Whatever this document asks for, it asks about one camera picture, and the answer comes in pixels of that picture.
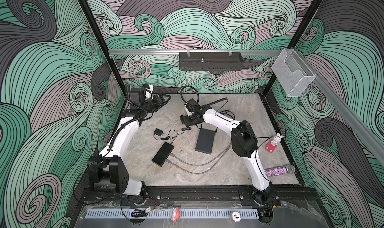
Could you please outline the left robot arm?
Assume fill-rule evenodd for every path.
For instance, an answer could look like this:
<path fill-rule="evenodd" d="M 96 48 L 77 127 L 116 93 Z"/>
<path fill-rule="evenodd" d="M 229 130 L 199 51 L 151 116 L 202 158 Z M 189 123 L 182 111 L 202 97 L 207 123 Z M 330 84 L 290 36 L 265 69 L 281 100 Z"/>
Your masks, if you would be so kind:
<path fill-rule="evenodd" d="M 171 96 L 153 94 L 152 85 L 130 88 L 127 84 L 126 99 L 129 107 L 122 111 L 119 126 L 109 143 L 98 155 L 89 158 L 87 174 L 93 192 L 142 197 L 145 200 L 146 184 L 130 178 L 123 156 L 147 115 L 164 107 Z"/>

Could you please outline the large black network switch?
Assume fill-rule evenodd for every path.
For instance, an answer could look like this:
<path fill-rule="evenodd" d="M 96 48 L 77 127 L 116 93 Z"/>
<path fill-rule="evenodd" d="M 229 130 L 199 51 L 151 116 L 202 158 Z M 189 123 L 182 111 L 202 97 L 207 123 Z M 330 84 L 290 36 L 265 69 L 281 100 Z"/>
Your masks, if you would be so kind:
<path fill-rule="evenodd" d="M 195 151 L 210 155 L 213 150 L 216 133 L 216 130 L 201 128 L 198 135 Z"/>

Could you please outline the small black ribbed switch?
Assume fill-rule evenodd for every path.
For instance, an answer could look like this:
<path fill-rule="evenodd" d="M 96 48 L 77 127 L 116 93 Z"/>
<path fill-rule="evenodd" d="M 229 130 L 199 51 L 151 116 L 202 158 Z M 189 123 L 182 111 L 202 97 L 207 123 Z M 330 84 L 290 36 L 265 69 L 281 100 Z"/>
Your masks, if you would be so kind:
<path fill-rule="evenodd" d="M 166 159 L 169 157 L 173 151 L 174 146 L 168 142 L 164 142 L 155 156 L 152 158 L 152 162 L 159 167 L 162 167 L 166 162 Z"/>

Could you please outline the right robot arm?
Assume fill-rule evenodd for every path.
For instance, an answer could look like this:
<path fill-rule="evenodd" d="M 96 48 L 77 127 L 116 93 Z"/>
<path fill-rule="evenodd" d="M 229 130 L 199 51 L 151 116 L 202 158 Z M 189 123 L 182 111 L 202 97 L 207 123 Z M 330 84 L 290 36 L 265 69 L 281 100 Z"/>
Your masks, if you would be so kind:
<path fill-rule="evenodd" d="M 200 97 L 185 100 L 184 89 L 191 88 L 198 94 L 198 91 L 190 86 L 183 86 L 180 90 L 181 99 L 184 102 L 186 116 L 180 116 L 182 124 L 186 127 L 207 123 L 224 131 L 231 137 L 231 147 L 236 155 L 244 159 L 248 172 L 251 175 L 255 200 L 260 205 L 277 205 L 277 194 L 272 182 L 267 178 L 259 156 L 258 138 L 255 135 L 251 124 L 246 121 L 237 121 L 221 114 L 212 108 L 214 104 L 227 102 L 227 98 L 221 98 L 211 103 L 200 105 Z"/>

